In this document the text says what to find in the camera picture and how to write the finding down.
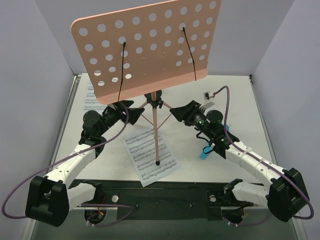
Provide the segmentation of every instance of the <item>perforated pink panel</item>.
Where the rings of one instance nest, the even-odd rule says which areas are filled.
[[[208,75],[221,0],[171,0],[77,19],[71,32],[97,100],[110,104]]]

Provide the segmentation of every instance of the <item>sheet music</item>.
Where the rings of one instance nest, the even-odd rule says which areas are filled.
[[[159,134],[160,165],[156,165],[153,129],[126,137],[124,145],[143,187],[168,176],[179,168],[177,159]]]
[[[95,110],[99,114],[102,114],[106,107],[106,105],[100,104],[97,101],[94,86],[92,85],[92,82],[89,81],[85,93],[83,113],[86,113],[89,110]]]

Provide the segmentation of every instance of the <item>circular hole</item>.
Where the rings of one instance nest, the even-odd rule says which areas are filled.
[[[181,23],[180,25],[179,25],[179,29],[180,30],[183,30],[183,28],[185,28],[186,27],[186,24],[185,23]]]
[[[124,51],[124,57],[127,57],[128,56],[128,52],[127,51]]]
[[[164,14],[164,16],[168,19],[168,18],[171,18],[171,16],[172,16],[172,11],[169,9],[169,10],[167,10],[167,11],[165,11],[165,14]]]
[[[140,40],[141,38],[142,38],[141,33],[136,33],[136,34],[134,35],[134,39],[135,39],[135,40]]]
[[[181,14],[181,15],[185,15],[185,14],[187,13],[187,11],[188,11],[188,8],[187,8],[186,6],[184,6],[184,7],[182,7],[182,8],[180,9],[180,14]]]
[[[135,52],[136,52],[137,54],[142,53],[142,51],[143,51],[142,47],[138,47],[138,48],[135,50]]]
[[[157,44],[151,44],[151,46],[150,46],[150,49],[151,50],[156,50],[157,49]]]
[[[101,24],[98,25],[97,28],[98,28],[99,32],[103,33],[106,30],[106,25],[101,23]]]
[[[172,28],[170,26],[166,26],[165,29],[164,29],[164,32],[166,34],[169,34],[171,32]]]
[[[157,18],[157,15],[156,15],[155,13],[151,13],[151,14],[149,15],[149,20],[150,20],[151,22],[153,22],[154,20],[156,20],[156,18]]]
[[[117,29],[121,29],[124,26],[124,22],[121,20],[117,20],[114,25]]]
[[[164,46],[165,47],[169,47],[171,45],[171,41],[170,40],[167,40],[164,42]]]
[[[135,16],[134,18],[132,18],[132,23],[134,25],[138,25],[140,23],[140,17]]]
[[[96,71],[94,71],[93,74],[96,75],[96,76],[100,76],[101,75],[101,71],[100,70],[96,70]]]
[[[123,44],[126,41],[126,38],[124,36],[119,37],[118,42],[120,44]]]
[[[87,30],[86,28],[84,28],[84,27],[81,27],[81,28],[79,29],[79,34],[80,34],[81,36],[87,36],[87,35],[88,35],[88,30]]]
[[[184,41],[185,41],[185,38],[184,38],[184,37],[180,37],[180,38],[178,39],[178,43],[179,43],[179,44],[182,44]]]
[[[94,46],[92,46],[91,44],[86,44],[84,46],[84,49],[88,52],[92,51],[92,49],[94,49]]]
[[[107,61],[111,61],[112,59],[114,59],[114,56],[112,56],[111,54],[108,54],[107,56],[105,56],[105,60]]]
[[[204,36],[205,38],[207,38],[207,37],[209,37],[209,35],[210,35],[210,32],[209,32],[209,31],[206,31],[203,36]]]
[[[214,9],[215,7],[216,7],[216,5],[217,5],[217,3],[216,3],[216,1],[212,1],[211,3],[210,3],[210,9]]]
[[[193,35],[191,36],[191,40],[194,41],[194,40],[197,39],[197,37],[198,37],[197,34],[193,34]]]
[[[200,21],[199,20],[195,20],[192,25],[196,28],[196,27],[199,26],[199,24],[200,24]]]
[[[154,36],[156,36],[157,35],[157,31],[155,30],[155,29],[152,29],[151,31],[150,31],[150,36],[151,37],[154,37]]]
[[[97,62],[98,62],[98,60],[97,60],[96,58],[91,58],[91,59],[90,59],[90,63],[91,63],[92,65],[97,64]]]
[[[109,67],[109,72],[114,73],[116,71],[116,68],[114,66]]]
[[[102,47],[107,48],[110,46],[110,42],[108,40],[103,40],[101,45],[102,45]]]
[[[196,11],[196,12],[200,12],[201,9],[202,9],[202,4],[201,4],[201,3],[199,3],[199,4],[197,4],[197,5],[195,6],[195,11]]]
[[[212,17],[209,17],[207,20],[206,20],[206,24],[212,24],[213,22],[213,18]]]
[[[130,64],[129,64],[129,63],[125,63],[125,64],[123,64],[123,68],[124,68],[124,69],[128,69],[128,68],[130,68]]]

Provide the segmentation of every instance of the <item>gray wall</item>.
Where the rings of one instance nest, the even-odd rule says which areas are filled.
[[[280,165],[301,171],[320,234],[320,1],[295,0],[253,75],[253,86]],[[309,209],[302,211],[309,215]]]
[[[72,72],[33,0],[0,1],[0,203],[23,178],[47,165]],[[7,211],[23,215],[28,185]],[[0,239],[18,240],[25,220],[0,214]]]
[[[165,0],[35,0],[75,73],[87,72],[70,33],[78,18]],[[222,0],[208,70],[253,74],[294,0]]]

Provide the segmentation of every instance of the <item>wall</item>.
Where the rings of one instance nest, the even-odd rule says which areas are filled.
[[[314,240],[320,234],[319,12],[319,0],[295,0],[253,75],[276,159],[298,169],[306,183],[315,217],[303,223]]]
[[[71,23],[87,16],[165,0],[35,0],[75,73],[87,72],[70,33]],[[252,74],[294,0],[221,0],[208,59],[214,75]]]
[[[23,178],[47,165],[73,80],[33,0],[0,1],[0,203]],[[25,212],[28,185],[7,205]],[[25,220],[0,214],[0,239],[18,240]]]

